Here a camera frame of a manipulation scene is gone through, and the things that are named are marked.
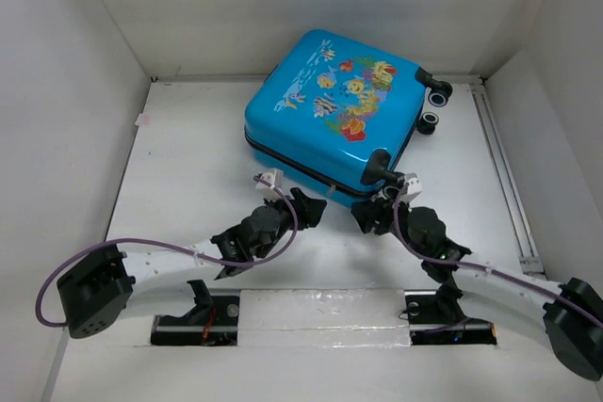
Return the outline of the blue hard-shell suitcase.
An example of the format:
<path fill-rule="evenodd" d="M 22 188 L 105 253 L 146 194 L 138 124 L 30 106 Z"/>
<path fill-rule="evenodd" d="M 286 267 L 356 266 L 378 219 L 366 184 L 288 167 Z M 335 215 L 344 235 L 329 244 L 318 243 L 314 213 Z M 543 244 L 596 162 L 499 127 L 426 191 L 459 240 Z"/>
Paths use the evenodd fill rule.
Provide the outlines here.
<path fill-rule="evenodd" d="M 433 133 L 452 85 L 419 64 L 333 32 L 306 32 L 245 109 L 267 168 L 350 206 L 393 180 L 413 132 Z"/>

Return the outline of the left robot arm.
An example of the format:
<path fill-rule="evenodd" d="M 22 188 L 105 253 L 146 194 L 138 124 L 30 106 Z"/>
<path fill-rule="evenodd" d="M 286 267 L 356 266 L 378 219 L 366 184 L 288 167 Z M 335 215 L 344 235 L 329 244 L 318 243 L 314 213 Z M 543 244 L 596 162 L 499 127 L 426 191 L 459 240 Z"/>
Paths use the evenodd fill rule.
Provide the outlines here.
<path fill-rule="evenodd" d="M 107 330 L 122 317 L 164 313 L 189 325 L 206 325 L 218 309 L 204 281 L 208 265 L 217 280 L 266 264 L 291 246 L 298 232 L 315 228 L 327 202 L 294 187 L 275 193 L 238 224 L 185 248 L 153 240 L 115 239 L 98 244 L 57 281 L 67 329 L 73 339 Z"/>

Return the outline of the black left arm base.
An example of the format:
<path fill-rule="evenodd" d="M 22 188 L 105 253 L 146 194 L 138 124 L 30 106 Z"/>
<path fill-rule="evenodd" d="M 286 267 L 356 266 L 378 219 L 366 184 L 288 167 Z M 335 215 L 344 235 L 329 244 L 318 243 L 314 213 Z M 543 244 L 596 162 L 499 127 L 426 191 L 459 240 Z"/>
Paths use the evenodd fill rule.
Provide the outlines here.
<path fill-rule="evenodd" d="M 188 281 L 192 306 L 181 316 L 156 315 L 152 346 L 236 346 L 239 290 L 210 291 L 204 281 Z"/>

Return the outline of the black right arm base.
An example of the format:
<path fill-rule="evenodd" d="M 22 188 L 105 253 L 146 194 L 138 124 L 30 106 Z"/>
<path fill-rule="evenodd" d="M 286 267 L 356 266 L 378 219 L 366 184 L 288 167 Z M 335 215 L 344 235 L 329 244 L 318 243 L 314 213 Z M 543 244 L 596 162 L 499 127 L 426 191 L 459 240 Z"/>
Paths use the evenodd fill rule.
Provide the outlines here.
<path fill-rule="evenodd" d="M 496 346 L 491 323 L 448 310 L 434 294 L 410 294 L 398 318 L 406 321 L 412 346 Z"/>

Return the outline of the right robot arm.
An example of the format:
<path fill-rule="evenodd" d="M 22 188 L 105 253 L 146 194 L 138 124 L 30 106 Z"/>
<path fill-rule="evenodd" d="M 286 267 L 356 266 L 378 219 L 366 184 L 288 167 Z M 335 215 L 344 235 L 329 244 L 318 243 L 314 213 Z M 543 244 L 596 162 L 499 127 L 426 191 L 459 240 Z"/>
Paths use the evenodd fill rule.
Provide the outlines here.
<path fill-rule="evenodd" d="M 428 207 L 378 199 L 353 204 L 363 233 L 393 234 L 439 285 L 435 309 L 448 321 L 475 318 L 529 337 L 573 374 L 602 379 L 602 297 L 581 279 L 548 281 L 478 260 L 447 235 Z"/>

